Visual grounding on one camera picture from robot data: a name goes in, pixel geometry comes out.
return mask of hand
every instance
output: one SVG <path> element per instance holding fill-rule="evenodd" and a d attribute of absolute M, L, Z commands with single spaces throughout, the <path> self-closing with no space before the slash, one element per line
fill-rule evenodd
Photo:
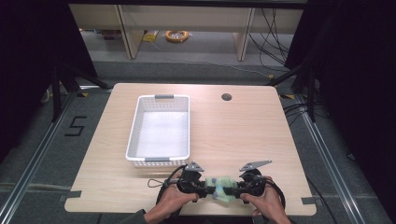
<path fill-rule="evenodd" d="M 160 201 L 149 212 L 145 214 L 148 224 L 159 223 L 171 216 L 172 213 L 180 209 L 190 201 L 197 201 L 198 194 L 186 194 L 178 190 L 176 184 L 171 184 L 164 192 Z"/>
<path fill-rule="evenodd" d="M 264 194 L 260 197 L 242 193 L 241 199 L 245 202 L 252 203 L 256 207 L 252 213 L 254 217 L 262 214 L 270 220 L 273 220 L 276 224 L 290 224 L 290 221 L 286 216 L 285 209 L 283 208 L 280 201 L 279 195 L 270 185 L 267 184 L 265 186 Z"/>

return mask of wooden table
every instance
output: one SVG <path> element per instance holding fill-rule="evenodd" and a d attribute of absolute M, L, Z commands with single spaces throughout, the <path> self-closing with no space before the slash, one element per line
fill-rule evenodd
<path fill-rule="evenodd" d="M 233 97 L 221 98 L 223 93 Z M 187 94 L 191 98 L 191 160 L 205 168 L 205 177 L 239 172 L 248 161 L 273 162 L 260 167 L 286 196 L 288 215 L 312 216 L 314 204 L 296 147 L 276 90 L 263 86 L 117 84 L 110 95 L 69 198 L 69 212 L 133 213 L 155 205 L 159 188 L 148 180 L 163 181 L 175 168 L 136 168 L 125 159 L 137 98 L 146 94 Z M 214 201 L 210 195 L 188 203 L 181 215 L 250 216 L 251 204 Z"/>

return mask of round hole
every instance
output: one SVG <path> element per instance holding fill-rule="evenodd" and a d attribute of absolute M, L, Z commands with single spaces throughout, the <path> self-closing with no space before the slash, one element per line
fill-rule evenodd
<path fill-rule="evenodd" d="M 231 101 L 233 97 L 231 96 L 230 93 L 224 93 L 221 95 L 221 99 L 223 99 L 224 101 Z"/>

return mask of basket handle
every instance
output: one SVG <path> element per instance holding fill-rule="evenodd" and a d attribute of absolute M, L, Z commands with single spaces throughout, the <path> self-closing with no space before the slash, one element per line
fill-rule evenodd
<path fill-rule="evenodd" d="M 159 158 L 145 158 L 145 161 L 170 161 L 170 158 L 159 157 Z"/>
<path fill-rule="evenodd" d="M 175 96 L 173 94 L 161 94 L 161 95 L 154 95 L 154 98 L 156 100 L 161 100 L 161 99 L 174 99 Z"/>

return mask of black tape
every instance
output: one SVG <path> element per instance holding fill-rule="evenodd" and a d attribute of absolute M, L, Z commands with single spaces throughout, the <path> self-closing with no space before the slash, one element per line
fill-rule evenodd
<path fill-rule="evenodd" d="M 303 204 L 314 204 L 314 203 L 317 203 L 317 199 L 315 199 L 314 197 L 301 198 L 301 201 L 303 202 Z"/>
<path fill-rule="evenodd" d="M 81 197 L 82 190 L 70 191 L 67 193 L 66 198 L 79 198 Z"/>
<path fill-rule="evenodd" d="M 294 100 L 294 95 L 293 94 L 279 94 L 280 99 L 291 99 Z"/>
<path fill-rule="evenodd" d="M 70 124 L 69 128 L 77 128 L 79 129 L 78 133 L 66 133 L 64 136 L 80 136 L 82 133 L 82 130 L 84 130 L 85 126 L 81 126 L 81 125 L 74 125 L 74 123 L 76 122 L 76 119 L 85 119 L 87 118 L 87 116 L 74 116 L 72 123 Z"/>

